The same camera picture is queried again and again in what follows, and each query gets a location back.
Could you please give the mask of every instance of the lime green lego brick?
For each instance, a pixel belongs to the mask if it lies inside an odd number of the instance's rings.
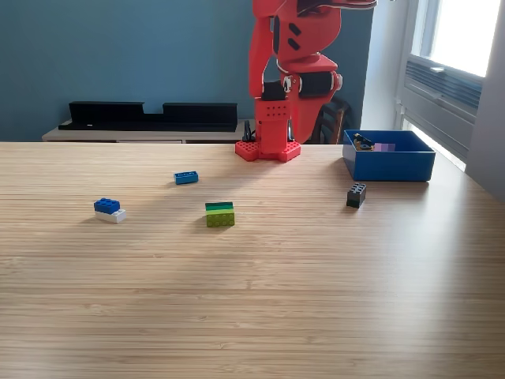
[[[234,203],[205,203],[205,210],[215,211],[216,209],[233,209]]]
[[[233,225],[235,225],[234,213],[207,215],[208,227],[232,227]]]
[[[207,216],[209,215],[228,215],[234,214],[235,211],[233,209],[216,209],[215,211],[206,211]]]

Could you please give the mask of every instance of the sunlight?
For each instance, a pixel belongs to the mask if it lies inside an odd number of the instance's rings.
[[[499,3],[441,0],[431,59],[485,77]]]

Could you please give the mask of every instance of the white wall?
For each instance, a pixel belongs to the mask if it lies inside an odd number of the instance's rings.
[[[505,201],[505,0],[498,16],[466,173]]]
[[[395,127],[395,99],[408,10],[409,4],[406,0],[381,0],[375,8],[362,129],[382,130]]]

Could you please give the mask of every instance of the red robot arm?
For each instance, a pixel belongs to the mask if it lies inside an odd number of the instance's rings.
[[[321,107],[342,86],[337,65],[320,53],[340,33],[341,9],[371,9],[377,0],[252,1],[257,22],[249,52],[249,92],[255,98],[256,141],[238,142],[235,151],[246,160],[286,162],[300,154]],[[272,54],[281,81],[264,83]],[[289,122],[297,142],[288,142]]]

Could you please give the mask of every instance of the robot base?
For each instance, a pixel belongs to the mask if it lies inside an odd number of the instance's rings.
[[[260,145],[257,142],[239,141],[235,144],[235,153],[248,162],[253,162],[257,159],[273,159],[285,163],[301,154],[301,146],[297,142],[288,142],[283,152],[262,154],[260,153]]]

